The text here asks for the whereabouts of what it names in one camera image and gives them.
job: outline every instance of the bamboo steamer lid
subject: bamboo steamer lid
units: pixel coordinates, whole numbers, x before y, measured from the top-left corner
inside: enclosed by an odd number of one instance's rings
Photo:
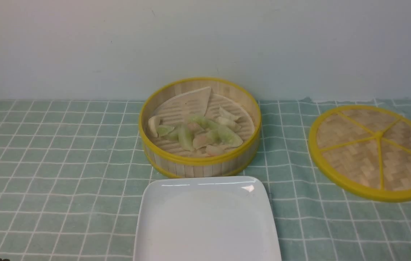
[[[344,189],[373,200],[411,200],[411,121],[372,106],[341,106],[318,117],[310,154]]]

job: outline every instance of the yellow plastic frame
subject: yellow plastic frame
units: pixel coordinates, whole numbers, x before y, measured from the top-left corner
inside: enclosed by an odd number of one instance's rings
[[[369,109],[372,111],[379,111],[382,113],[386,113],[389,115],[392,115],[394,117],[397,118],[397,120],[395,122],[393,122],[392,124],[390,124],[389,127],[387,127],[385,130],[383,130],[382,132],[373,132],[371,130],[369,130],[368,128],[366,128],[365,126],[363,126],[362,124],[354,121],[353,119],[351,119],[350,117],[344,115],[341,113],[341,111],[344,111],[346,109]],[[397,122],[399,122],[400,120],[406,122],[409,126],[411,126],[411,121],[406,119],[405,117],[402,117],[399,114],[396,114],[395,112],[392,111],[388,111],[387,109],[382,109],[382,108],[378,108],[378,107],[373,107],[373,106],[367,106],[367,105],[347,105],[347,106],[340,106],[334,109],[330,109],[329,111],[326,111],[325,113],[321,114],[313,123],[313,125],[311,126],[310,129],[310,134],[309,134],[309,138],[308,138],[308,147],[309,147],[309,151],[310,151],[310,155],[313,159],[313,161],[315,162],[315,164],[318,166],[318,168],[335,184],[339,185],[340,187],[344,188],[345,190],[359,195],[361,197],[365,197],[368,199],[372,199],[372,200],[378,200],[378,201],[385,201],[385,202],[403,202],[403,201],[408,201],[411,200],[411,190],[403,190],[403,191],[387,191],[387,190],[378,190],[376,188],[370,188],[370,187],[366,187],[363,185],[360,185],[356,182],[353,182],[352,180],[350,180],[349,178],[347,178],[344,175],[341,175],[339,172],[337,172],[337,170],[335,170],[330,164],[329,162],[323,157],[322,152],[327,150],[327,149],[319,149],[318,144],[316,143],[316,133],[318,132],[318,128],[321,125],[321,123],[330,115],[334,114],[334,113],[338,113],[339,115],[343,116],[343,117],[347,117],[349,119],[349,121],[351,121],[352,123],[362,127],[363,129],[365,129],[366,131],[370,132],[372,135],[370,138],[365,138],[365,139],[360,139],[354,142],[346,142],[344,144],[339,144],[337,146],[333,146],[330,147],[329,149],[334,149],[334,148],[338,148],[338,147],[342,147],[345,145],[349,145],[349,144],[354,144],[357,142],[363,142],[369,139],[375,139],[376,142],[379,142],[381,140],[386,140],[382,137],[382,135],[384,134],[384,132],[386,132],[388,129],[390,129],[394,124],[396,124]],[[386,140],[387,142],[389,142],[390,144],[394,145],[394,146],[398,146],[401,147],[398,144],[395,144],[394,142],[391,142],[390,140]],[[407,150],[405,149],[406,152],[408,152],[409,154],[411,154],[411,150]],[[383,187],[383,166],[382,166],[382,155],[381,155],[381,146],[378,146],[378,156],[379,156],[379,168],[380,168],[380,172],[381,172],[381,187]]]
[[[241,167],[239,167],[238,169],[235,169],[229,173],[225,173],[223,175],[221,175],[222,177],[227,177],[227,176],[234,176],[234,175],[238,175],[239,172],[241,172],[242,170],[244,170],[249,164],[250,162],[252,162],[253,158],[255,157],[255,155],[257,154],[257,151],[255,151],[252,154],[252,157],[250,157],[250,159]],[[169,178],[184,178],[181,176],[178,176],[176,174],[173,174],[172,172],[166,171],[163,168],[159,167],[159,165],[157,165],[152,159],[151,157],[149,157],[149,155],[147,155],[146,150],[144,150],[144,155],[146,155],[147,160],[149,161],[149,163],[152,165],[152,167],[154,167],[158,172],[160,172],[162,175],[169,177]]]
[[[220,156],[215,156],[215,157],[204,157],[204,158],[192,158],[192,157],[183,157],[183,156],[179,156],[179,155],[174,155],[172,153],[166,152],[165,150],[162,150],[161,148],[157,147],[156,145],[154,145],[154,143],[152,143],[151,140],[149,140],[149,138],[147,137],[146,133],[143,130],[142,127],[142,116],[144,114],[144,109],[146,107],[146,105],[157,95],[159,94],[161,91],[163,91],[166,88],[169,88],[175,84],[180,84],[180,83],[184,83],[187,81],[197,81],[197,80],[205,80],[205,81],[218,81],[218,82],[222,82],[228,85],[231,85],[237,89],[239,89],[240,91],[242,91],[244,94],[246,94],[251,101],[254,103],[258,115],[260,115],[260,117],[258,118],[258,122],[255,126],[255,131],[253,132],[253,135],[250,137],[250,139],[246,140],[241,146],[239,146],[238,148],[236,148],[235,150],[232,150],[230,152],[227,152],[223,155]],[[156,153],[157,155],[159,155],[160,157],[169,160],[171,162],[175,162],[175,163],[179,163],[179,164],[183,164],[183,165],[191,165],[191,166],[204,166],[204,165],[215,165],[215,164],[220,164],[222,162],[226,162],[229,161],[233,158],[238,157],[239,155],[243,154],[245,151],[247,151],[248,149],[250,149],[250,146],[253,144],[253,142],[256,139],[259,139],[259,133],[260,133],[260,129],[261,129],[261,112],[260,112],[260,106],[257,104],[257,101],[255,101],[254,97],[248,92],[246,91],[244,88],[240,87],[237,84],[234,84],[232,82],[226,81],[224,79],[219,79],[219,78],[211,78],[211,77],[197,77],[197,78],[187,78],[187,79],[182,79],[173,83],[170,83],[162,88],[160,88],[158,91],[156,91],[155,93],[153,93],[151,96],[149,96],[149,98],[147,99],[147,101],[143,104],[143,107],[141,108],[141,112],[139,113],[139,119],[138,119],[138,130],[139,130],[139,135],[141,136],[141,140],[143,141],[144,146],[148,147],[150,150],[152,150],[154,153]],[[170,173],[166,174],[164,172],[161,172],[162,174],[166,175],[167,177],[173,176],[174,174]]]

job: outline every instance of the white wall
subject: white wall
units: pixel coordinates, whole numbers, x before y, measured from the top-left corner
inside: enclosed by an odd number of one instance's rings
[[[411,0],[0,0],[0,99],[411,97]]]

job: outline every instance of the steamer basket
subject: steamer basket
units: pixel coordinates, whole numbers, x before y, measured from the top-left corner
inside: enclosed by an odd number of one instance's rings
[[[205,97],[200,90],[204,87],[211,88],[205,117],[214,119],[220,106],[241,116],[237,121],[241,129],[236,132],[243,140],[241,146],[226,149],[225,154],[217,157],[197,157],[184,151],[178,142],[148,134],[147,122],[154,115],[161,117],[162,124],[175,124],[182,122],[185,113],[200,112]],[[187,95],[187,100],[179,97],[195,90],[198,90],[197,95]],[[191,78],[171,83],[152,94],[139,114],[144,154],[156,170],[170,178],[238,174],[249,165],[258,150],[260,129],[261,114],[255,99],[240,86],[215,78]]]

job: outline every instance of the white plate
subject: white plate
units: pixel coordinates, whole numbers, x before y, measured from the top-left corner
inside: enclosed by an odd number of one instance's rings
[[[267,192],[254,177],[151,183],[133,261],[281,261]]]

